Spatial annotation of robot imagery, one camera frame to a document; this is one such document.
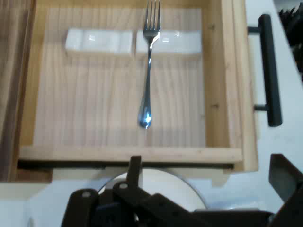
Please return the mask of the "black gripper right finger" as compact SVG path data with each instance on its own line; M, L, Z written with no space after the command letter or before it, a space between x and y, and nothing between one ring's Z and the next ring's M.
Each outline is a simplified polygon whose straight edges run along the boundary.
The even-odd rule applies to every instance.
M303 225L303 174L284 155L270 157L269 182L284 202L270 222L271 227Z

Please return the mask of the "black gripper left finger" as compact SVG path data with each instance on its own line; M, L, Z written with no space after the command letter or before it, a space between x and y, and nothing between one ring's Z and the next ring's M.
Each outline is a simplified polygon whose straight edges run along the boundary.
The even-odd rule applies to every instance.
M125 180L102 194L94 189L73 192L63 216L63 227L190 227L191 213L161 194L139 187L140 156L132 156Z

